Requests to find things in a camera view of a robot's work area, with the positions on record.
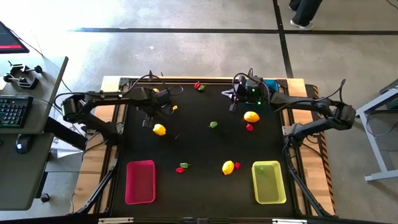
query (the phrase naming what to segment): concrete floor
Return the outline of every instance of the concrete floor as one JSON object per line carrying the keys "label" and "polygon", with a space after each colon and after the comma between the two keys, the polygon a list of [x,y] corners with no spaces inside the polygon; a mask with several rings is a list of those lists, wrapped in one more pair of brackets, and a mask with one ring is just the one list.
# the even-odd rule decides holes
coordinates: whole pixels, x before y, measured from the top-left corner
{"label": "concrete floor", "polygon": [[[277,29],[272,0],[59,2],[9,1],[27,7],[18,19],[2,7],[0,20],[44,54],[67,55],[64,81],[74,91],[99,90],[105,75],[143,75],[149,69],[166,76],[231,77],[252,67],[262,77],[286,77],[278,34],[65,32],[75,27]],[[288,2],[279,0],[282,21],[285,29],[295,29],[289,25],[294,12]],[[314,19],[317,30],[398,30],[397,21],[398,10],[385,0],[324,0]],[[355,108],[398,78],[396,35],[294,34],[286,40],[295,78],[318,86],[321,95],[346,78],[343,98]],[[337,215],[396,223],[398,178],[365,183],[363,176],[379,168],[360,121],[349,131],[327,131],[326,140]],[[382,150],[398,159],[397,144],[383,144]],[[68,213],[76,176],[51,178],[59,180],[46,183],[55,197],[51,206],[35,202],[26,212],[1,212],[0,219]]]}

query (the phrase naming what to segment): pink bin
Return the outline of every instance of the pink bin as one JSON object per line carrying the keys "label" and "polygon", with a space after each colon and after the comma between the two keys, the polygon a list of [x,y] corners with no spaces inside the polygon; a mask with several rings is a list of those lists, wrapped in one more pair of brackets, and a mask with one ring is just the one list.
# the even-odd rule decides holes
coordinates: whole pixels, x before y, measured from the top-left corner
{"label": "pink bin", "polygon": [[151,203],[155,200],[154,161],[135,161],[127,164],[126,204]]}

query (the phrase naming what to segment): black keyboard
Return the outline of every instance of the black keyboard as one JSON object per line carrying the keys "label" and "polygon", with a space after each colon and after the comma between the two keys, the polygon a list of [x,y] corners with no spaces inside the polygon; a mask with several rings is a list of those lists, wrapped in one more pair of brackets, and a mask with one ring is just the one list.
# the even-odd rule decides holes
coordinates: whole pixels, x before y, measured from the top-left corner
{"label": "black keyboard", "polygon": [[23,128],[33,97],[0,95],[0,128]]}

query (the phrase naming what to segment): computer mouse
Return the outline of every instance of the computer mouse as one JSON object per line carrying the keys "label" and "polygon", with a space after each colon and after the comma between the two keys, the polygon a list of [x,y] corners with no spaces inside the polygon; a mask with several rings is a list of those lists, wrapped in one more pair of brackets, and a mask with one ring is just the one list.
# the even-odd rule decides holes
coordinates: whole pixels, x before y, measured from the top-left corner
{"label": "computer mouse", "polygon": [[17,141],[15,143],[15,150],[19,154],[25,154],[30,151],[32,147],[32,135],[31,134],[18,134]]}

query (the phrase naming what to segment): black pants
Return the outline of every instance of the black pants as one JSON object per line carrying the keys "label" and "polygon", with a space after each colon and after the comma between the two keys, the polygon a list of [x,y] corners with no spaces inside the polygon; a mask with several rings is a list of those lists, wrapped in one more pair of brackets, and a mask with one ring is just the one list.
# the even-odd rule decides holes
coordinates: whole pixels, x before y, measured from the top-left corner
{"label": "black pants", "polygon": [[322,0],[291,0],[289,6],[296,11],[293,22],[300,26],[309,25],[321,2]]}

